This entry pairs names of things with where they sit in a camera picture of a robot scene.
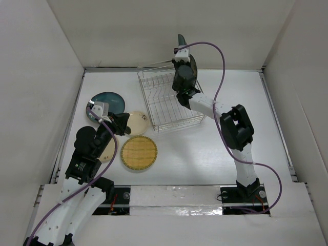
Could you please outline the round teal glazed plate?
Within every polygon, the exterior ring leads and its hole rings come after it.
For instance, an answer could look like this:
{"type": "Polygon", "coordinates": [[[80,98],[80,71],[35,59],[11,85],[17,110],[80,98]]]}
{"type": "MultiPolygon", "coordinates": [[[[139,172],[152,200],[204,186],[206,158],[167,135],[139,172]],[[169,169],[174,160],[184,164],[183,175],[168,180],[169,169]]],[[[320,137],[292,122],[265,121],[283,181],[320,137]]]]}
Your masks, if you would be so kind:
{"type": "MultiPolygon", "coordinates": [[[[114,92],[102,92],[102,93],[99,93],[99,94],[93,96],[89,100],[89,102],[86,106],[86,115],[87,115],[88,107],[93,105],[96,101],[108,103],[109,104],[109,113],[120,114],[120,113],[124,113],[124,111],[125,111],[125,101],[119,94],[114,93],[114,92]]],[[[93,121],[90,116],[87,115],[87,117],[92,122],[96,122],[96,121],[93,121]]]]}

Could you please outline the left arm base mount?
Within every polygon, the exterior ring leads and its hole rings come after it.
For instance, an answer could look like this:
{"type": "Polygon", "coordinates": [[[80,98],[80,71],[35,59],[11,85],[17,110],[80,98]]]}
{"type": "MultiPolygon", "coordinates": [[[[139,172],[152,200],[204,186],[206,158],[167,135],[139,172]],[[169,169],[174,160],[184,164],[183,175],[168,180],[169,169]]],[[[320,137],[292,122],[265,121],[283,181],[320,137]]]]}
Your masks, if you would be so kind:
{"type": "Polygon", "coordinates": [[[107,215],[130,214],[131,186],[115,186],[111,200],[106,200],[98,208],[107,215]]]}

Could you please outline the woven bamboo round plate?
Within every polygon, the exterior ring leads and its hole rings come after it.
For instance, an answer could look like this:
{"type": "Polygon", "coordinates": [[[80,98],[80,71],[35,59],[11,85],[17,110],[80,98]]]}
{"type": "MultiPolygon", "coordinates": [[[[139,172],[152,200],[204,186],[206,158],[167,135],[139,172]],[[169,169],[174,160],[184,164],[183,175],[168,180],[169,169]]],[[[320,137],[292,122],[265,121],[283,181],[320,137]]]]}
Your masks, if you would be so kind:
{"type": "Polygon", "coordinates": [[[146,136],[135,136],[123,144],[120,157],[127,168],[143,171],[155,162],[157,154],[158,149],[152,139],[146,136]]]}

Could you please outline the blue floral white plate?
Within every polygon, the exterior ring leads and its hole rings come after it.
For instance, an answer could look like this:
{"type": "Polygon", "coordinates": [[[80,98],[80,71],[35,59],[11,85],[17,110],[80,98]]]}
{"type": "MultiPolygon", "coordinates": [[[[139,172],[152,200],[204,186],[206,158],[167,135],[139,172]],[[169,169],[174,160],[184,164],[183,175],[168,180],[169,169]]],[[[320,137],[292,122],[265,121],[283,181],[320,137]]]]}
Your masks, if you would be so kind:
{"type": "Polygon", "coordinates": [[[197,70],[197,64],[195,61],[195,58],[193,55],[190,54],[189,56],[190,61],[187,63],[188,68],[188,79],[187,79],[187,86],[188,88],[195,87],[197,76],[198,76],[198,70],[197,70]]]}

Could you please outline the cream plate with black blotch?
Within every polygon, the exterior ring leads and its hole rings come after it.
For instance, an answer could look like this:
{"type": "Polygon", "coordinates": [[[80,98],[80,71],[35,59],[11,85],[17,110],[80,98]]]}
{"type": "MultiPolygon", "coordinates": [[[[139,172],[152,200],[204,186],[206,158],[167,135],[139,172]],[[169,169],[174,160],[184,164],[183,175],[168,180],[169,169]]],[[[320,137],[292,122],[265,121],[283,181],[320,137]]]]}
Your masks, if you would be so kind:
{"type": "Polygon", "coordinates": [[[149,119],[146,113],[141,111],[129,112],[127,126],[131,129],[130,136],[138,136],[144,134],[149,127],[149,119]]]}

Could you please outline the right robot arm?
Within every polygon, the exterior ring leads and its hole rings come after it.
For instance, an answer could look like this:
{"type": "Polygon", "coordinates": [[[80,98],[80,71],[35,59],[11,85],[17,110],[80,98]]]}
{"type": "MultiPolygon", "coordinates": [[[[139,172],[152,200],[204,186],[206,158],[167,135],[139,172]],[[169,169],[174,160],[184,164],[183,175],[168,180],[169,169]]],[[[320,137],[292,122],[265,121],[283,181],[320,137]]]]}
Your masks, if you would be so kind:
{"type": "Polygon", "coordinates": [[[255,196],[260,183],[251,153],[254,128],[244,106],[228,107],[198,90],[194,61],[178,62],[173,59],[172,63],[175,69],[172,89],[176,92],[178,102],[185,108],[215,120],[223,143],[232,151],[237,171],[237,196],[242,201],[249,201],[255,196]]]}

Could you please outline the dark green square plate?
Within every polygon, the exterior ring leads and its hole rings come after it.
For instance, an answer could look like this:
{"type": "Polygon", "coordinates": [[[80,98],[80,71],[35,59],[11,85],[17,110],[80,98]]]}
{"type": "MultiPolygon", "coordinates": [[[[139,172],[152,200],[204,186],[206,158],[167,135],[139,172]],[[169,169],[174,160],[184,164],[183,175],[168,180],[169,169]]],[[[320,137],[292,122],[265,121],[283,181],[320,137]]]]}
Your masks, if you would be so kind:
{"type": "Polygon", "coordinates": [[[187,46],[185,37],[182,34],[178,34],[178,50],[184,49],[187,46]]]}

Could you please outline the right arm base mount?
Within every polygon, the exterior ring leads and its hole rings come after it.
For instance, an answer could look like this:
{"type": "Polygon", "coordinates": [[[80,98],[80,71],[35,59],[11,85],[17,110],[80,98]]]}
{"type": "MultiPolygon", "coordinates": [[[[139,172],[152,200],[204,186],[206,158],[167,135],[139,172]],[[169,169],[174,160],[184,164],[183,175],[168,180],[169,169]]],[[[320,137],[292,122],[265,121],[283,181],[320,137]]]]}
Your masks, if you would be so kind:
{"type": "Polygon", "coordinates": [[[236,186],[220,187],[216,199],[222,203],[223,215],[257,213],[269,208],[265,188],[261,185],[250,197],[242,198],[236,186]]]}

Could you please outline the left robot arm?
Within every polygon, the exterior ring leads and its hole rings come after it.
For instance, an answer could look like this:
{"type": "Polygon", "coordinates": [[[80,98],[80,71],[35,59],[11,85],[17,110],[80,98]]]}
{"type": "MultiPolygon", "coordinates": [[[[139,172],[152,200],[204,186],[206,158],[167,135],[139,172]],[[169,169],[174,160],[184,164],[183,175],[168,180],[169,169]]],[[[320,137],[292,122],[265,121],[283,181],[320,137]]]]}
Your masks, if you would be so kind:
{"type": "Polygon", "coordinates": [[[74,152],[60,190],[58,203],[41,219],[24,245],[73,245],[77,233],[102,203],[114,202],[114,182],[99,172],[99,157],[116,136],[130,133],[129,113],[96,116],[97,129],[86,126],[76,133],[74,152]]]}

